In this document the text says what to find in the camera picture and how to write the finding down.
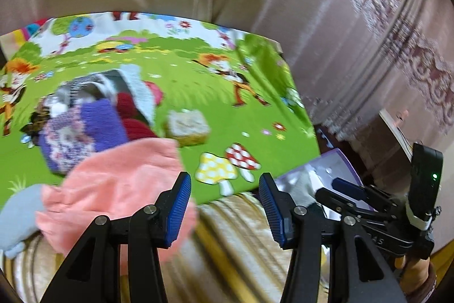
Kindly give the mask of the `right hand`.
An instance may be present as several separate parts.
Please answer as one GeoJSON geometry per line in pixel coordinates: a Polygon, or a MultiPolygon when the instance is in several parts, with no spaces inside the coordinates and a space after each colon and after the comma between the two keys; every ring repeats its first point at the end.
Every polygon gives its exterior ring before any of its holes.
{"type": "Polygon", "coordinates": [[[406,295],[417,291],[427,281],[431,282],[433,280],[430,258],[420,259],[405,255],[396,258],[394,265],[396,269],[403,271],[399,286],[406,295]]]}

